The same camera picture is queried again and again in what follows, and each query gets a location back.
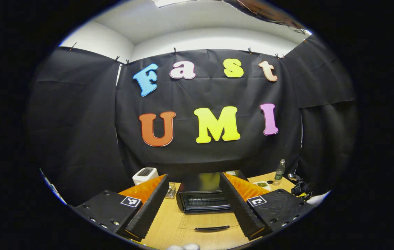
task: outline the blue letter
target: blue letter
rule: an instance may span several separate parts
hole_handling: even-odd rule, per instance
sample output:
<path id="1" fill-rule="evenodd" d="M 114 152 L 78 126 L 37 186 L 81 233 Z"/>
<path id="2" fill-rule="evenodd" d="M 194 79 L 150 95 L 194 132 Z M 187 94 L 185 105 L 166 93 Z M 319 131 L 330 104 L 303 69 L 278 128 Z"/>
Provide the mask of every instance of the blue letter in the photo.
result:
<path id="1" fill-rule="evenodd" d="M 142 97 L 147 96 L 150 92 L 154 91 L 157 88 L 157 84 L 152 84 L 150 81 L 150 80 L 157 81 L 157 75 L 155 74 L 154 71 L 151 71 L 156 69 L 158 69 L 158 65 L 152 63 L 151 65 L 147 66 L 140 72 L 136 73 L 132 78 L 138 81 L 138 84 L 140 85 L 141 88 Z"/>

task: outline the white toaster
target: white toaster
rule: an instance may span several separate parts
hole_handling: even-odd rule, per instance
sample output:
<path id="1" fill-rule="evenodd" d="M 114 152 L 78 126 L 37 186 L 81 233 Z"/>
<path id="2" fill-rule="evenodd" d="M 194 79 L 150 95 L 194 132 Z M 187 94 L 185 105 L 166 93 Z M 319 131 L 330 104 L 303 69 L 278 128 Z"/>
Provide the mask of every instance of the white toaster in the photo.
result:
<path id="1" fill-rule="evenodd" d="M 132 180 L 134 181 L 135 185 L 138 185 L 156 177 L 158 177 L 156 168 L 143 168 L 132 177 Z"/>

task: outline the wooden table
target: wooden table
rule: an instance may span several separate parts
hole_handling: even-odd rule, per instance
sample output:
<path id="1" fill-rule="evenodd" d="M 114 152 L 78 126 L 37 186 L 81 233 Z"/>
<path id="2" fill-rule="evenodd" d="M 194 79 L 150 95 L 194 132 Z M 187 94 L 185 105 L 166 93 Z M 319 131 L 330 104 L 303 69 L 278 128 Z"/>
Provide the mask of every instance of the wooden table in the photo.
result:
<path id="1" fill-rule="evenodd" d="M 248 178 L 250 182 L 273 180 L 275 172 Z M 270 185 L 272 191 L 284 189 L 291 192 L 294 184 L 282 178 L 280 185 Z M 218 232 L 198 232 L 196 227 L 226 226 L 230 228 Z M 233 212 L 220 214 L 184 214 L 174 199 L 164 199 L 158 213 L 148 231 L 145 239 L 140 244 L 164 250 L 171 245 L 186 245 L 195 243 L 201 250 L 222 250 L 238 247 L 251 242 L 246 238 L 238 225 Z"/>

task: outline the foam letter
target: foam letter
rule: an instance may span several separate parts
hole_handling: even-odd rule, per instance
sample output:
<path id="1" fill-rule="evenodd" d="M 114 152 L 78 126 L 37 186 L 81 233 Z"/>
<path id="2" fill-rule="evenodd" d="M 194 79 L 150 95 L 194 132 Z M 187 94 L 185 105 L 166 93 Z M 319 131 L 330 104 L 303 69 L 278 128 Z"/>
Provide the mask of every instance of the foam letter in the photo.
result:
<path id="1" fill-rule="evenodd" d="M 263 61 L 259 63 L 259 67 L 263 68 L 263 73 L 265 73 L 265 77 L 270 80 L 270 81 L 277 81 L 277 76 L 273 75 L 273 72 L 271 71 L 274 69 L 274 66 L 269 65 L 267 61 Z"/>
<path id="2" fill-rule="evenodd" d="M 140 72 L 136 73 L 132 79 L 136 79 L 141 88 L 141 96 L 145 97 L 150 92 L 157 88 L 157 84 L 152 84 L 150 80 L 157 81 L 157 75 L 154 71 L 158 69 L 158 65 L 152 63 L 146 68 L 142 69 Z"/>
<path id="3" fill-rule="evenodd" d="M 237 108 L 227 106 L 222 109 L 219 119 L 208 108 L 196 109 L 194 114 L 198 117 L 199 136 L 196 139 L 197 143 L 208 143 L 211 137 L 208 136 L 208 130 L 214 137 L 215 141 L 220 139 L 224 129 L 223 140 L 235 141 L 240 139 L 240 134 L 237 133 L 237 124 L 235 122 L 235 113 Z"/>
<path id="4" fill-rule="evenodd" d="M 180 61 L 173 64 L 174 69 L 170 71 L 169 75 L 175 79 L 192 79 L 196 76 L 194 73 L 195 65 L 190 61 Z"/>
<path id="5" fill-rule="evenodd" d="M 260 105 L 260 109 L 263 110 L 263 114 L 265 115 L 265 130 L 263 131 L 265 135 L 277 134 L 279 131 L 276 128 L 276 120 L 274 119 L 275 107 L 272 103 L 263 103 Z"/>
<path id="6" fill-rule="evenodd" d="M 223 61 L 224 70 L 227 77 L 241 77 L 243 76 L 243 69 L 240 67 L 242 63 L 238 59 L 226 59 Z"/>
<path id="7" fill-rule="evenodd" d="M 155 137 L 154 135 L 154 119 L 157 117 L 154 114 L 140 115 L 141 121 L 141 136 L 143 141 L 152 147 L 162 147 L 170 144 L 174 137 L 174 127 L 172 119 L 175 117 L 175 112 L 168 111 L 160 114 L 165 123 L 165 135 L 162 138 Z"/>

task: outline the yellow letter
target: yellow letter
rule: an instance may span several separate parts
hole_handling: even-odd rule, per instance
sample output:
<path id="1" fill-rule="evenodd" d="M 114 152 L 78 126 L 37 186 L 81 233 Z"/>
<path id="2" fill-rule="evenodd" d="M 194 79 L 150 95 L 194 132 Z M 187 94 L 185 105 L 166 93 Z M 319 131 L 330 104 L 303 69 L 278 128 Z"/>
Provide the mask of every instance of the yellow letter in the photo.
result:
<path id="1" fill-rule="evenodd" d="M 223 61 L 225 67 L 225 75 L 227 77 L 241 77 L 243 76 L 243 69 L 240 67 L 242 63 L 238 59 L 226 59 Z"/>
<path id="2" fill-rule="evenodd" d="M 237 132 L 237 123 L 235 122 L 235 113 L 237 108 L 227 106 L 222 109 L 219 119 L 208 108 L 196 109 L 194 114 L 198 117 L 199 136 L 196 139 L 197 143 L 208 143 L 211 137 L 208 136 L 208 130 L 214 137 L 215 141 L 220 139 L 222 131 L 224 134 L 222 139 L 224 141 L 235 141 L 240 139 L 240 134 Z"/>

